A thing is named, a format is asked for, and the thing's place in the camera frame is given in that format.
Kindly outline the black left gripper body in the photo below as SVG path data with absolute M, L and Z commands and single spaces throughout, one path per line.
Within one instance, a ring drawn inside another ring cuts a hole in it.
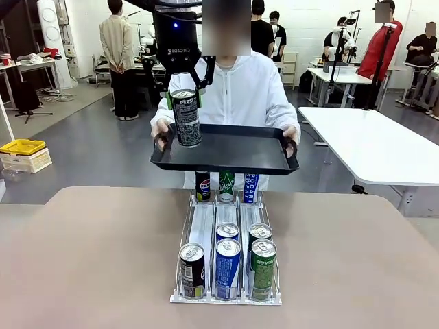
M 192 11 L 153 13 L 157 59 L 170 74 L 189 73 L 201 57 Z

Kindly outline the person's right hand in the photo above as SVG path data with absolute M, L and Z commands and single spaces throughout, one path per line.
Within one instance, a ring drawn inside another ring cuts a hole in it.
M 151 121 L 151 136 L 154 146 L 158 148 L 160 152 L 164 152 L 168 144 L 167 134 L 172 124 L 174 124 L 174 121 L 167 118 L 159 118 Z

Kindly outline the person's left hand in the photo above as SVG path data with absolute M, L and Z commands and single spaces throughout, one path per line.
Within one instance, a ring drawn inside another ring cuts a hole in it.
M 287 142 L 287 146 L 285 147 L 287 158 L 296 155 L 300 143 L 300 134 L 299 124 L 283 126 L 283 137 Z

